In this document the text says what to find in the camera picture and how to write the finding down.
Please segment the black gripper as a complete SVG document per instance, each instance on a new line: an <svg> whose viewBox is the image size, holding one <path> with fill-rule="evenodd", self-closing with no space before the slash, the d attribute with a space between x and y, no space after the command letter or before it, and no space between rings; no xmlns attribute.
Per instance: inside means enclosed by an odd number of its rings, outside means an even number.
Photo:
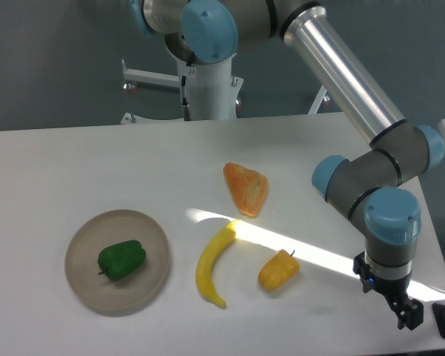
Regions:
<svg viewBox="0 0 445 356"><path fill-rule="evenodd" d="M423 323L423 304L407 294L412 276L412 262L402 266L384 266L365 251L353 259L353 272L359 277L363 293L376 291L385 297L395 313L398 329L416 329Z"/></svg>

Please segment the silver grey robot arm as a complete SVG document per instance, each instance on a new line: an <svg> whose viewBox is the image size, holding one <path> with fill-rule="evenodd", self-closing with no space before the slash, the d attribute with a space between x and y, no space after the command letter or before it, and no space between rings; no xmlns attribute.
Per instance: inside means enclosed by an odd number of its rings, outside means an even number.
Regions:
<svg viewBox="0 0 445 356"><path fill-rule="evenodd" d="M299 53L370 147L352 161L325 158L312 185L365 238L353 261L363 290L385 297L399 328L419 326L423 304L406 290L421 208L401 186L443 159L441 135L406 121L317 1L131 1L129 8L138 31L163 35L176 59L187 121L236 116L236 53L275 37Z"/></svg>

